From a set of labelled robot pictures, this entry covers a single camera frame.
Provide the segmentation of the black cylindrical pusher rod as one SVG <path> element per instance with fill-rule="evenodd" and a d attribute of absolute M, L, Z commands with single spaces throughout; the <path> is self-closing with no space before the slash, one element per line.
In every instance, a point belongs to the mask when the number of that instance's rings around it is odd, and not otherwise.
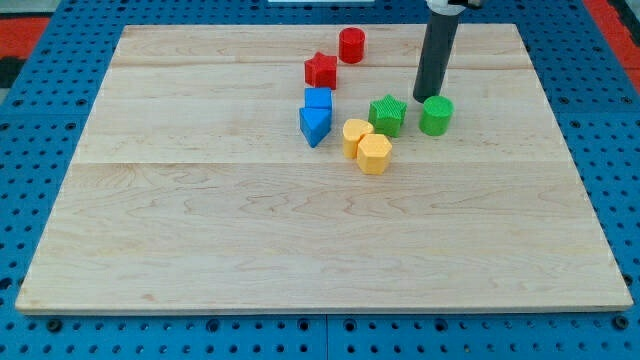
<path fill-rule="evenodd" d="M 431 12 L 413 89 L 413 97 L 419 103 L 440 94 L 459 18 L 460 15 Z"/>

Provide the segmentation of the white rod mount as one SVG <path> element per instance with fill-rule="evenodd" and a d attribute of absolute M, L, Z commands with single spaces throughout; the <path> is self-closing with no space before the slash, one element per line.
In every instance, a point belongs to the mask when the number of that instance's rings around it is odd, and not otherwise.
<path fill-rule="evenodd" d="M 465 9 L 480 9 L 484 0 L 426 0 L 432 12 L 444 16 L 460 15 Z"/>

